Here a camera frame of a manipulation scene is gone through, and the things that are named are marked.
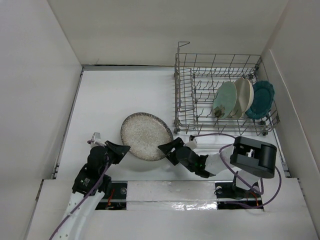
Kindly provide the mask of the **speckled brown round plate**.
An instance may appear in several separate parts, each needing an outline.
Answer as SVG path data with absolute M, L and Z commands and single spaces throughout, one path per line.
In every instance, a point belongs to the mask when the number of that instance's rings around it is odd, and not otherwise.
M 155 162 L 165 158 L 158 146 L 172 142 L 173 134 L 159 117 L 147 112 L 136 112 L 123 121 L 120 138 L 123 145 L 130 146 L 129 152 L 133 156 Z

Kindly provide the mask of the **mint green flower plate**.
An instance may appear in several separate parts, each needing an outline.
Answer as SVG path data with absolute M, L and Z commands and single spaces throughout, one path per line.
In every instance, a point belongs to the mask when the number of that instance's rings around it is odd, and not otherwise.
M 224 82 L 213 100 L 212 112 L 217 119 L 227 118 L 236 105 L 237 89 L 233 82 Z

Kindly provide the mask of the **cream divided plate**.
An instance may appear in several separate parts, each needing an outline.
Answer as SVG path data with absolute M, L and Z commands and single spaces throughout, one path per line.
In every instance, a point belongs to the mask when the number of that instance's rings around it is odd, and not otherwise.
M 232 119 L 240 119 L 250 108 L 254 100 L 254 89 L 249 79 L 238 78 L 235 83 L 237 98 L 235 106 L 229 116 Z

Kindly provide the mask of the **dark teal scalloped plate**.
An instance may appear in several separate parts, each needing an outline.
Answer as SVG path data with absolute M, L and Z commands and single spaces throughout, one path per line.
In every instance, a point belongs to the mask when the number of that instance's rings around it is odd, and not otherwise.
M 269 81 L 257 81 L 253 85 L 253 102 L 245 112 L 249 119 L 259 120 L 264 118 L 272 107 L 275 90 Z

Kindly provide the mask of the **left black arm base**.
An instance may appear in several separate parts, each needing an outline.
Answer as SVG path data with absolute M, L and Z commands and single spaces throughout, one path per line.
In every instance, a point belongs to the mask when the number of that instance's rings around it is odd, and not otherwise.
M 126 210 L 127 209 L 127 181 L 113 181 L 111 190 L 98 203 L 96 210 Z

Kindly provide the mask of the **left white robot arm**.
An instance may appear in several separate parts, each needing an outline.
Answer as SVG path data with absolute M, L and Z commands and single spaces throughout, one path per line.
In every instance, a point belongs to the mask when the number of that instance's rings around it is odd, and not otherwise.
M 93 136 L 87 141 L 90 152 L 71 188 L 71 195 L 61 222 L 49 237 L 51 240 L 81 240 L 87 221 L 99 202 L 113 196 L 112 178 L 106 175 L 111 165 L 119 164 L 131 149 Z

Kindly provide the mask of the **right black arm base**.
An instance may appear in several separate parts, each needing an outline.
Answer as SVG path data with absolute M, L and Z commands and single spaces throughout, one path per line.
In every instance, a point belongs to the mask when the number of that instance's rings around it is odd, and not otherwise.
M 236 187 L 232 182 L 216 182 L 214 194 L 218 210 L 247 209 L 242 204 L 256 207 L 256 209 L 264 209 L 262 198 L 259 194 Z

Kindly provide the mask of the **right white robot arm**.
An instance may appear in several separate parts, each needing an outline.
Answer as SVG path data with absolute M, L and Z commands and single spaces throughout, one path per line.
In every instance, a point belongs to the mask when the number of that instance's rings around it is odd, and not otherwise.
M 264 187 L 257 190 L 254 184 L 257 181 L 263 184 L 264 179 L 274 178 L 277 147 L 268 142 L 224 133 L 224 136 L 234 139 L 233 143 L 221 147 L 215 154 L 197 154 L 194 151 L 198 146 L 196 138 L 209 135 L 190 135 L 187 143 L 177 137 L 157 148 L 174 166 L 180 164 L 201 178 L 208 179 L 229 170 L 234 176 L 231 191 L 237 197 L 248 191 L 263 195 Z

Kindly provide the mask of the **silver foil tape strip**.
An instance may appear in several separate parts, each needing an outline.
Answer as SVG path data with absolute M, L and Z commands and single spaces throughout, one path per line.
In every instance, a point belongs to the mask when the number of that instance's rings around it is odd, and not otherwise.
M 128 211 L 211 211 L 218 209 L 213 181 L 129 181 Z

